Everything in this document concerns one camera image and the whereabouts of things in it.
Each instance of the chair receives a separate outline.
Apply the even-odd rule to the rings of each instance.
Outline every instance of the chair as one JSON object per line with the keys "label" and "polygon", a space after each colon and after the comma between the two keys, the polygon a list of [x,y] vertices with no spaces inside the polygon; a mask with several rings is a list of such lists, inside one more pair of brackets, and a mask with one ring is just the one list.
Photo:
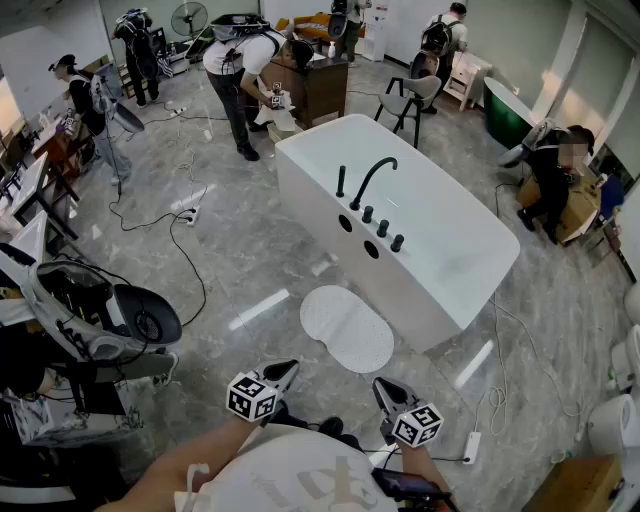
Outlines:
{"label": "chair", "polygon": [[[393,84],[398,82],[398,89],[400,90],[400,96],[389,94],[393,88]],[[380,108],[374,118],[376,121],[382,113],[382,109],[385,109],[390,114],[398,118],[398,123],[393,129],[393,133],[398,133],[400,128],[404,128],[404,120],[409,117],[416,122],[416,131],[414,135],[413,147],[418,147],[418,138],[420,137],[420,115],[425,106],[431,105],[433,98],[435,98],[440,84],[442,82],[438,77],[427,76],[425,78],[419,78],[417,80],[410,80],[408,78],[392,78],[387,87],[385,94],[380,94]],[[403,90],[409,89],[414,93],[413,98],[405,98],[403,96]]]}

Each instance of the black faucet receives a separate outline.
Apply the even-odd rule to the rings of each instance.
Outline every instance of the black faucet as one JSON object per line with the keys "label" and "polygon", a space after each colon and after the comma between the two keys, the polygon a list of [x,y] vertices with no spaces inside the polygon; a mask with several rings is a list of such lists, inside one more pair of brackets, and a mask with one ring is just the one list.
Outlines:
{"label": "black faucet", "polygon": [[360,190],[358,191],[358,195],[349,204],[349,208],[351,208],[353,211],[356,211],[356,212],[360,209],[360,200],[362,199],[362,196],[364,195],[364,191],[367,189],[367,185],[369,185],[369,181],[371,181],[371,177],[376,173],[376,171],[378,169],[380,169],[380,167],[382,167],[385,164],[389,164],[389,163],[393,163],[393,170],[394,171],[398,168],[398,161],[395,158],[393,158],[392,156],[387,157],[387,158],[383,158],[382,160],[380,160],[376,165],[374,165],[371,168],[371,170],[365,176],[364,181],[362,182],[362,186],[360,187]]}

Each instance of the person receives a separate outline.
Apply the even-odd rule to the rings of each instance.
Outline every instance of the person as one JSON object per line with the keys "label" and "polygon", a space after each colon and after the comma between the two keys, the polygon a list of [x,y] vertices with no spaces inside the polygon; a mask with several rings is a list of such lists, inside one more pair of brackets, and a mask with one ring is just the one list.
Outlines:
{"label": "person", "polygon": [[569,199],[572,171],[582,163],[587,153],[593,154],[594,143],[591,130],[574,125],[567,131],[551,131],[540,141],[539,149],[531,153],[528,161],[540,187],[541,197],[532,206],[517,212],[529,231],[535,231],[533,219],[546,213],[547,222],[543,229],[551,243],[558,243],[556,228]]}
{"label": "person", "polygon": [[[137,9],[131,9],[127,14],[136,12],[138,12]],[[147,32],[147,29],[151,25],[153,25],[153,20],[145,11],[142,11],[138,16],[130,16],[129,18],[127,18],[127,23],[119,23],[113,31],[113,34],[111,35],[111,39],[122,39],[126,46],[125,58],[127,62],[127,71],[129,72],[129,78],[131,79],[133,91],[136,95],[138,108],[146,108],[147,98],[144,94],[144,88],[142,86],[143,78],[140,74],[140,70],[138,69],[136,56],[133,54],[133,51],[131,49],[131,42],[136,30],[143,30]],[[151,103],[155,103],[160,95],[160,92],[158,90],[157,78],[147,79],[147,91],[149,91]]]}
{"label": "person", "polygon": [[[459,2],[454,2],[451,4],[451,7],[449,8],[449,12],[447,14],[439,14],[437,16],[434,16],[429,20],[429,23],[427,24],[428,29],[431,25],[441,20],[445,25],[451,27],[451,45],[449,46],[447,52],[444,55],[440,56],[440,64],[438,66],[438,72],[436,73],[436,76],[442,82],[440,84],[440,89],[438,89],[438,92],[435,96],[436,98],[442,93],[444,87],[449,81],[449,77],[451,76],[451,71],[453,68],[453,58],[455,57],[456,51],[464,52],[467,50],[467,27],[465,27],[462,23],[466,16],[466,6]],[[423,110],[423,112],[427,114],[437,114],[438,109],[433,106],[432,102],[431,105]]]}
{"label": "person", "polygon": [[273,108],[271,99],[258,89],[257,79],[277,55],[291,60],[291,45],[284,35],[269,30],[244,37],[218,35],[203,57],[207,77],[231,123],[238,153],[249,161],[259,160],[260,155],[251,146],[246,124],[252,132],[266,129],[254,122],[259,103]]}
{"label": "person", "polygon": [[78,71],[75,65],[75,56],[65,55],[49,69],[53,70],[58,80],[69,84],[69,94],[76,109],[76,118],[82,119],[93,136],[98,153],[111,167],[113,171],[111,184],[118,185],[120,181],[125,181],[131,176],[131,160],[111,144],[105,115],[96,112],[93,108],[90,83],[93,75],[86,71]]}
{"label": "person", "polygon": [[362,27],[361,13],[370,7],[371,0],[347,0],[347,27],[342,37],[336,42],[336,56],[342,57],[346,50],[350,68],[358,66],[356,63],[356,44],[358,44]]}
{"label": "person", "polygon": [[[98,511],[398,510],[374,482],[371,463],[357,440],[353,444],[355,437],[341,433],[338,418],[312,431],[283,408],[259,433],[258,423],[234,416],[165,453],[122,500]],[[400,441],[398,446],[404,472],[449,492],[424,446],[411,448]],[[202,472],[190,482],[189,467],[194,464]],[[185,491],[191,485],[198,495],[190,499]]]}

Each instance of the cardboard box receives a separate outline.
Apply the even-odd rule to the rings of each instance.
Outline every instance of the cardboard box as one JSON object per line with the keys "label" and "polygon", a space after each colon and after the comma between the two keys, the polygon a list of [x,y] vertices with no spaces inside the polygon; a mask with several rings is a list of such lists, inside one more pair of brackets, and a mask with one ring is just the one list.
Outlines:
{"label": "cardboard box", "polygon": [[[569,188],[569,200],[556,229],[558,242],[567,243],[587,232],[589,226],[600,211],[600,189],[592,190],[595,182],[589,176],[583,176],[580,183]],[[540,199],[540,187],[532,174],[520,187],[518,202],[528,208]]]}
{"label": "cardboard box", "polygon": [[607,512],[622,479],[617,455],[556,464],[523,512]]}

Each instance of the white bath mat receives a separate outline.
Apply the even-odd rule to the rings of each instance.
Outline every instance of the white bath mat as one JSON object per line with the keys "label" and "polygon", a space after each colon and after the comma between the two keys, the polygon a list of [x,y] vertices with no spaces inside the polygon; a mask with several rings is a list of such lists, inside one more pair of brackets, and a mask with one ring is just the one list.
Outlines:
{"label": "white bath mat", "polygon": [[347,370],[370,373],[393,354],[393,333],[380,316],[354,293],[321,286],[302,301],[302,327]]}

